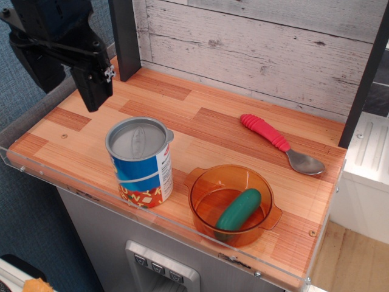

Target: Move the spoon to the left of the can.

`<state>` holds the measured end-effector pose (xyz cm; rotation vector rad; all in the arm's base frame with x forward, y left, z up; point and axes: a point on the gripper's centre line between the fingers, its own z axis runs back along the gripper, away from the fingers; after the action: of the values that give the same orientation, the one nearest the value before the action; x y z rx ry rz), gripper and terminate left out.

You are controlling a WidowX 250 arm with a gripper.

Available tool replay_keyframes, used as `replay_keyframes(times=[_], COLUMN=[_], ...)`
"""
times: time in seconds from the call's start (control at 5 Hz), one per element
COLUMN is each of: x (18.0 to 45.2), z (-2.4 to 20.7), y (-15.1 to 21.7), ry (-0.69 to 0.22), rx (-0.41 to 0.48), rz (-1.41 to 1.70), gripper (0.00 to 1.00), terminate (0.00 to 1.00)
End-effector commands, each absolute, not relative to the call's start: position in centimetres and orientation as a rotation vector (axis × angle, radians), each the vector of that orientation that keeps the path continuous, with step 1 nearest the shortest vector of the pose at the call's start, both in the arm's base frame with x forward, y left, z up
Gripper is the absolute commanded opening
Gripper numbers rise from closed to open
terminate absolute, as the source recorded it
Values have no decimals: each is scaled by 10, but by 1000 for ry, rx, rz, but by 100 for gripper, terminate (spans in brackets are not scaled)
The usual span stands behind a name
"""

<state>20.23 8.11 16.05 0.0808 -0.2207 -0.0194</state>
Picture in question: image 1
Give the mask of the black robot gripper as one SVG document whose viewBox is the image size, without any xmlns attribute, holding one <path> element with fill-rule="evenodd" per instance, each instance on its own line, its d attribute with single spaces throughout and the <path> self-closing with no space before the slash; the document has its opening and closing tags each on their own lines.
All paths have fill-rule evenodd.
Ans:
<svg viewBox="0 0 389 292">
<path fill-rule="evenodd" d="M 9 43 L 32 80 L 45 92 L 71 74 L 89 112 L 113 95 L 114 67 L 105 43 L 91 29 L 90 1 L 12 1 L 1 10 Z"/>
</svg>

